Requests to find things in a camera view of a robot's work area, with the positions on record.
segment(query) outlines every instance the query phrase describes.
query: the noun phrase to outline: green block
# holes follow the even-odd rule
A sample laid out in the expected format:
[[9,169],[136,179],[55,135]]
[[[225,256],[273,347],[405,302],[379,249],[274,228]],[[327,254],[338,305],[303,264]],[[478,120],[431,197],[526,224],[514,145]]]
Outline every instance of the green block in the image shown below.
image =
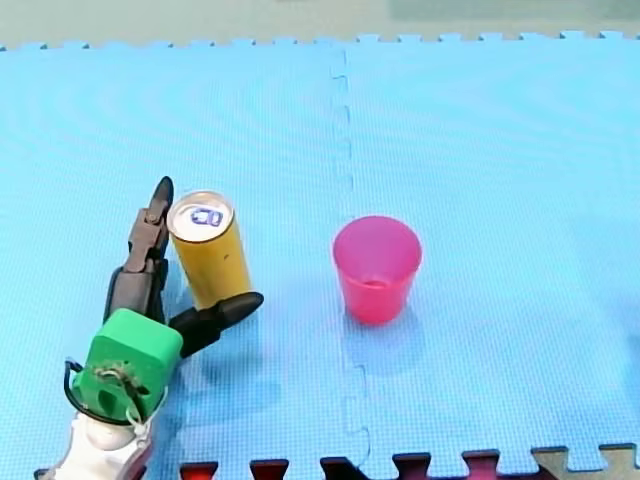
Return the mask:
[[132,381],[150,415],[180,360],[182,343],[182,336],[172,328],[131,310],[116,310],[91,342],[85,367],[73,380],[73,393],[94,413],[126,420],[130,408],[135,418],[135,407],[121,382],[101,375],[115,371]]

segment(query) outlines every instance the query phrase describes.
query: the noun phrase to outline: plastic cup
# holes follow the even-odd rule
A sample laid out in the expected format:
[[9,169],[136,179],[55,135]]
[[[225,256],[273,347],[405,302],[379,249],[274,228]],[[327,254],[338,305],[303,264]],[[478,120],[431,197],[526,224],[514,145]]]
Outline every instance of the plastic cup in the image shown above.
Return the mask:
[[422,247],[404,223],[369,216],[340,231],[333,242],[333,259],[347,311],[361,323],[381,325],[404,308]]

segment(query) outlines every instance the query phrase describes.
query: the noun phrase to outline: can lid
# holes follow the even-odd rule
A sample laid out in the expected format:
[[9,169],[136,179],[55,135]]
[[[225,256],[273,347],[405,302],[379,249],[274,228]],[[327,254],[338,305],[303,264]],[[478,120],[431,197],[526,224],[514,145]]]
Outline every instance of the can lid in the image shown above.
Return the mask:
[[185,242],[206,242],[222,235],[233,220],[233,207],[220,194],[192,192],[173,204],[167,228]]

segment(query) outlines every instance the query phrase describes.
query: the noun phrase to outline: foam mat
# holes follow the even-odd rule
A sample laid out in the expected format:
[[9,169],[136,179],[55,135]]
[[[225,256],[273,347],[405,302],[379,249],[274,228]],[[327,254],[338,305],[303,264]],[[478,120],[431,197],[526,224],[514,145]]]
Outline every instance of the foam mat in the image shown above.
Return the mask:
[[[602,36],[1,52],[0,470],[64,454],[64,358],[84,361],[163,175],[233,200],[266,300],[180,367],[150,479],[269,459],[320,478],[335,456],[391,478],[422,452],[449,477],[478,450],[528,473],[550,447],[604,467],[640,431],[640,42]],[[343,313],[329,254],[367,213],[426,251],[377,330]],[[191,299],[169,256],[171,315]]]

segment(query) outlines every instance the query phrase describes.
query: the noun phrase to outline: black wire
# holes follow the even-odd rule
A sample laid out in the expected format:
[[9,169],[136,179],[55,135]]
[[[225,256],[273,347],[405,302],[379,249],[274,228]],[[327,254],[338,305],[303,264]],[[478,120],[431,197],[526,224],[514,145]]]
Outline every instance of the black wire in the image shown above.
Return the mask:
[[[69,403],[75,408],[78,412],[86,415],[87,417],[96,420],[98,422],[107,423],[109,425],[117,425],[120,427],[130,426],[131,423],[128,420],[117,420],[115,418],[105,417],[100,415],[99,413],[94,413],[87,408],[83,407],[78,399],[75,397],[71,388],[69,386],[69,380],[71,378],[71,371],[76,373],[80,373],[82,371],[82,366],[79,363],[76,363],[72,360],[66,360],[64,362],[64,394],[69,400]],[[133,402],[133,405],[136,407],[138,411],[138,416],[140,417],[140,423],[145,423],[147,421],[146,412],[142,402],[140,401],[140,396],[136,391],[135,387],[131,384],[131,381],[128,378],[123,378],[122,376],[118,377],[118,380],[122,383],[125,392]]]

